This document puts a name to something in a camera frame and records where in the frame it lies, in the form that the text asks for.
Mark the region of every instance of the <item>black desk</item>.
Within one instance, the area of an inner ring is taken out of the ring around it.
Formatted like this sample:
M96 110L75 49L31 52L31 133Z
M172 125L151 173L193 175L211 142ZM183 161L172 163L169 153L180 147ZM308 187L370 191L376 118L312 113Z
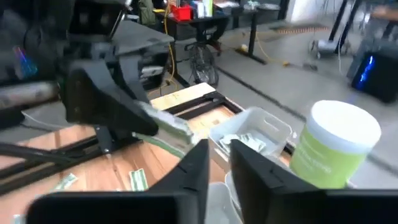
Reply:
M197 19L192 19L190 21L177 21L174 17L169 16L167 18L167 31L168 31L168 34L174 38L174 40L177 40L177 25L179 25L179 24L193 24L193 23L211 21L213 19L222 19L222 18L229 18L229 17L237 18L237 17L243 16L243 15L252 15L248 51L243 51L240 48L236 49L235 51L245 57L249 57L249 58L265 65L267 62L264 59L253 55L254 43L256 41L256 32L257 32L257 15L262 12L274 12L274 11L273 10L265 10L265 9L250 10L250 11L245 10L245 11L241 11L241 12L232 12L231 14L227 14L227 13L216 14L213 17L197 18ZM165 12L155 12L155 14L158 19L164 20ZM181 77L180 74L178 74L177 60L176 60L176 55L175 55L175 41L171 43L171 47L172 47L172 54L173 54L173 58L174 58L174 74L172 74L172 75L182 86L187 88L190 86L189 82L187 82L183 77Z

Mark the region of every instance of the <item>green and white jar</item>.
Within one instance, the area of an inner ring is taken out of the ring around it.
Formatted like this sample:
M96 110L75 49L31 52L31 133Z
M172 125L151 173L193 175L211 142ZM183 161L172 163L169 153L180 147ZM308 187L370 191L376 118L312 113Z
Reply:
M380 137L380 125L367 111L340 101L318 101L290 168L318 188L343 188Z

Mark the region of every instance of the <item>concrete floor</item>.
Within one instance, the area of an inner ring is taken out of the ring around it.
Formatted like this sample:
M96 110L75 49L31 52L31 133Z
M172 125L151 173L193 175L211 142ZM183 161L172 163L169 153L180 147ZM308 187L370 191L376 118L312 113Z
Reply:
M386 106L370 96L366 96L348 87L345 73L351 63L352 57L341 58L341 70L337 57L314 60L308 56L308 44L313 39L326 38L328 32L305 33L297 35L277 36L266 32L268 26L259 26L260 44L264 51L274 60L267 65L242 57L227 46L238 46L247 43L247 37L241 38L242 31L234 30L228 32L222 42L225 44L225 51L216 58L216 63L223 69L230 71L236 76L244 79L245 82L254 86L261 92L276 99L281 105L306 116L311 106L318 100L340 100L352 103L370 112L382 126L382 138L373 150L369 158L351 179L352 183L361 188L398 188L398 175L391 171L391 167L398 167L398 153L395 153L394 133L398 130L398 108L397 105ZM360 36L350 34L350 42L353 50L361 40ZM183 51L183 43L177 45L177 60L188 57ZM258 45L255 54L265 57ZM311 72L297 67L283 67L278 60L287 60L296 65L304 62L312 62L318 66L318 72ZM190 67L187 62L178 64L180 74L187 80L190 78ZM162 94L175 90L174 86L162 89ZM259 106L268 112L278 116L299 134L303 128L304 121L286 110L281 109L265 98L257 95L248 88L240 85L234 80L220 72L220 83L217 88L219 92L231 98L243 107ZM156 98L159 92L150 94L150 98ZM41 128L57 129L58 126L68 126L64 120L65 110L60 103L45 105L34 110L26 111L37 120L54 124L46 127L43 124L25 121L29 125ZM16 142L44 134L43 131L12 128L0 133L0 141Z

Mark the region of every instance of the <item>red box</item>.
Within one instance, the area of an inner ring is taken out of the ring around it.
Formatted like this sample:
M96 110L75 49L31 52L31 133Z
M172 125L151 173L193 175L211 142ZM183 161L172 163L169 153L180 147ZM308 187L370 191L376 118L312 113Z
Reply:
M182 7L175 7L171 5L172 13L174 18L177 21L190 21L191 20L191 7L190 6L182 6Z

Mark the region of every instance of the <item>computer tower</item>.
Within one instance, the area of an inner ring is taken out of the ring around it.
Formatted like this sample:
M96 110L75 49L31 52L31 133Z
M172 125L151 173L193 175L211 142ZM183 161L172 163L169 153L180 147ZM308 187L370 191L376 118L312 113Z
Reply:
M384 103L396 100L398 91L398 58L380 52L366 52L351 86Z

